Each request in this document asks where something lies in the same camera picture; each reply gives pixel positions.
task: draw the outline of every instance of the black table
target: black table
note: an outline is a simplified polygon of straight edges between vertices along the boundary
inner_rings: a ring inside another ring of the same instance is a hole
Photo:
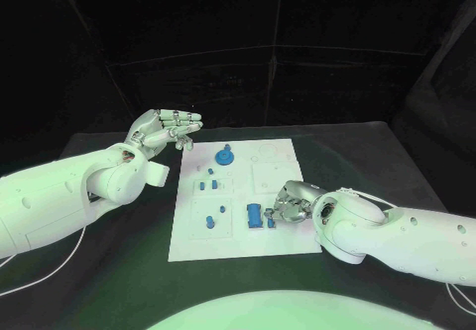
[[[306,182],[326,190],[353,188],[398,206],[446,211],[384,122],[203,129],[192,137],[195,142],[290,138]],[[75,134],[60,158],[124,138],[125,133]],[[446,329],[469,329],[474,317],[459,310],[444,284],[394,271],[371,256],[360,265],[326,251],[169,263],[180,160],[182,151],[170,144],[153,159],[170,167],[166,186],[146,186],[134,202],[86,227],[76,254],[55,276],[0,298],[0,328],[146,329],[210,299],[298,289],[359,298]],[[50,273],[78,237],[79,232],[13,259],[1,268],[1,291]]]

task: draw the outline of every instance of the robotic arm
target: robotic arm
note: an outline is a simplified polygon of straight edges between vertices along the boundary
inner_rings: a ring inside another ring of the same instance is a hole
[[[131,203],[146,184],[161,187],[169,168],[148,159],[167,142],[190,151],[200,115],[148,110],[124,143],[0,178],[0,258],[56,242]]]
[[[347,263],[369,254],[399,272],[476,286],[476,220],[392,204],[381,211],[359,195],[385,203],[352,189],[327,192],[288,181],[265,216],[291,223],[311,219],[320,245]]]

